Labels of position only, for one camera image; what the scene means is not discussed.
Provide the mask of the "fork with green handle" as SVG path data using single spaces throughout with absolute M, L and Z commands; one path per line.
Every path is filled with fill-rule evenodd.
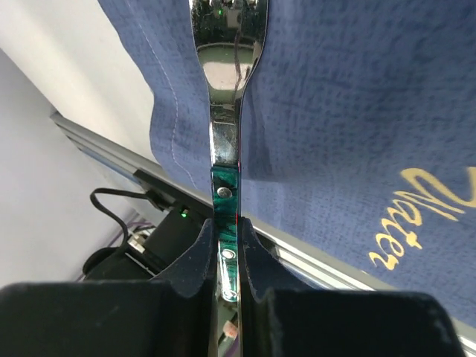
M 267 1 L 191 1 L 197 57 L 209 97 L 213 225 L 218 239 L 221 295 L 239 298 L 242 98 L 263 52 Z

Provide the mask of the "blue cloth placemat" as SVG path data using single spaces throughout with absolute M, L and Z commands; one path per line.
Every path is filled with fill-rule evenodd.
M 475 3 L 271 1 L 242 209 L 475 324 Z

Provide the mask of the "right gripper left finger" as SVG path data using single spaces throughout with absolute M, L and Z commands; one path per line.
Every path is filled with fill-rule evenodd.
M 150 280 L 15 283 L 1 290 L 3 356 L 215 356 L 217 240 Z

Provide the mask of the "aluminium rail frame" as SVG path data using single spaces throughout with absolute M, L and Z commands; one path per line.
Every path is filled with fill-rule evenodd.
M 237 305 L 241 356 L 473 356 L 444 308 L 410 292 L 317 289 L 288 270 L 239 215 L 238 183 L 213 171 L 211 203 L 144 170 L 142 193 L 94 190 L 143 199 L 167 210 L 147 238 L 123 239 L 87 259 L 86 296 L 96 315 L 113 303 L 120 321 L 102 326 L 97 349 L 129 356 L 212 356 L 221 343 L 218 298 Z

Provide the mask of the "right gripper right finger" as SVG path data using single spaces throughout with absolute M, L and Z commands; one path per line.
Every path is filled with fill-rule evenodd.
M 417 292 L 315 289 L 238 221 L 242 356 L 463 356 L 444 308 Z

